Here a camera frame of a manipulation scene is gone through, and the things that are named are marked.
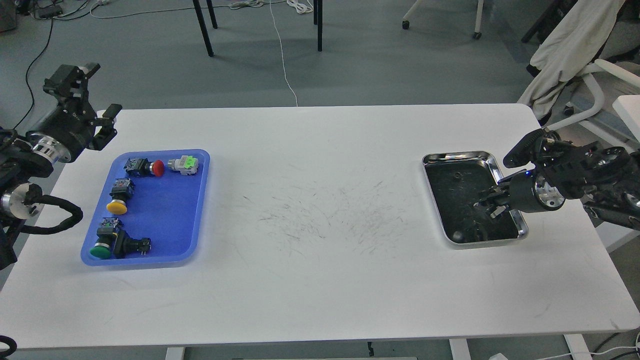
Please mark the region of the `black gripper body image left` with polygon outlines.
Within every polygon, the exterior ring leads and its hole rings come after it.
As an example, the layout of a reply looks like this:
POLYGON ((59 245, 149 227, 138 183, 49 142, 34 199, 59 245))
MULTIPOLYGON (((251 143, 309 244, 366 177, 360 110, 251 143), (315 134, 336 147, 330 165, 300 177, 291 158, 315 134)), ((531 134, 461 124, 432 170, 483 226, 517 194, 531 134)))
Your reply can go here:
POLYGON ((103 138, 93 122, 98 119, 87 92, 60 98, 55 109, 26 132, 32 152, 50 163, 75 162, 84 150, 103 150, 103 138))

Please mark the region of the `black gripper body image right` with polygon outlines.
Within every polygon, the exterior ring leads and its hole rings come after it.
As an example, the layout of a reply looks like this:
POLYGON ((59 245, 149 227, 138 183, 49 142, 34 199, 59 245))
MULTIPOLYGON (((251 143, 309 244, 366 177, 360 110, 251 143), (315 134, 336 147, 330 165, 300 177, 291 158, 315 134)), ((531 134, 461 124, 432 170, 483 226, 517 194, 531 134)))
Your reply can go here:
POLYGON ((566 198, 542 174, 515 173, 509 182, 509 207, 526 214, 560 209, 566 198))

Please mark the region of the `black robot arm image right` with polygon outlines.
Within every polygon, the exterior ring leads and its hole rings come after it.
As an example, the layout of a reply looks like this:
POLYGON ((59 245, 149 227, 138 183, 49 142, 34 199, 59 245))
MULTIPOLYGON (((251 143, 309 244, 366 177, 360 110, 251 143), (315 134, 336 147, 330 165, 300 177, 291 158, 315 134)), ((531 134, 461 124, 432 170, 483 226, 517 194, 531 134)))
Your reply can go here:
POLYGON ((583 209, 605 223, 639 229, 639 153, 594 141, 577 146, 557 132, 526 134, 503 158, 507 168, 533 164, 483 190, 473 207, 492 219, 505 211, 526 214, 560 209, 565 201, 587 198, 583 209))

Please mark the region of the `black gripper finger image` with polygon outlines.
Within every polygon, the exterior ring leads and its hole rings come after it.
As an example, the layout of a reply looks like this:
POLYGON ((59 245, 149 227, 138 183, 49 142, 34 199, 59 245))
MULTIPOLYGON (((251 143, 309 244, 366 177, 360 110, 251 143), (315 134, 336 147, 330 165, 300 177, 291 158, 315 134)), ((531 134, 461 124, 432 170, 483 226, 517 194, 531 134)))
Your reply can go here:
POLYGON ((89 125, 99 128, 89 142, 89 149, 94 151, 102 151, 114 137, 118 131, 115 129, 116 117, 122 110, 121 104, 111 104, 100 117, 95 117, 89 121, 89 125))
POLYGON ((510 184, 497 184, 478 194, 478 203, 509 203, 510 201, 510 184))
POLYGON ((89 102, 89 79, 101 68, 99 63, 87 63, 84 66, 62 64, 45 79, 43 91, 65 106, 71 103, 89 102))
POLYGON ((490 219, 498 219, 502 214, 509 213, 513 207, 507 200, 488 200, 487 215, 490 219))

